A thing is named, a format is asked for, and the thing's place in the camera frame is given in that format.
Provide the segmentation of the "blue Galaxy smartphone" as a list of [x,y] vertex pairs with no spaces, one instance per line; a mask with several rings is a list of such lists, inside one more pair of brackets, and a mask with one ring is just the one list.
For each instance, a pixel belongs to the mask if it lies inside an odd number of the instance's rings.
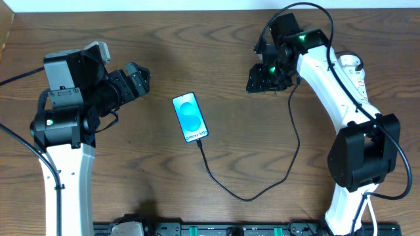
[[209,135],[196,95],[193,92],[177,96],[172,104],[184,136],[189,143]]

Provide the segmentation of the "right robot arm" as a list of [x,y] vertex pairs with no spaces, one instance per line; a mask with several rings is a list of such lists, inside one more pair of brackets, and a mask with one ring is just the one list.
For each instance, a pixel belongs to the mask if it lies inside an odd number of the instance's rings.
[[273,42],[262,39],[255,46],[262,62],[249,70],[246,91],[282,91],[292,86],[293,76],[310,85],[337,133],[327,156],[335,190],[318,233],[355,233],[366,207],[362,195],[375,191],[395,169],[392,142],[399,139],[399,120],[369,103],[362,61],[336,57],[322,30],[304,31],[291,13],[275,17],[268,27]]

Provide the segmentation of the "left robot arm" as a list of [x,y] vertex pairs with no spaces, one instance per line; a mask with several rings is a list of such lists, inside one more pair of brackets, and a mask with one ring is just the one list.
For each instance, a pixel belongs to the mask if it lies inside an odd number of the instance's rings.
[[91,177],[100,118],[150,91],[150,70],[136,63],[109,72],[105,42],[48,54],[49,89],[30,124],[43,157],[47,235],[93,235]]

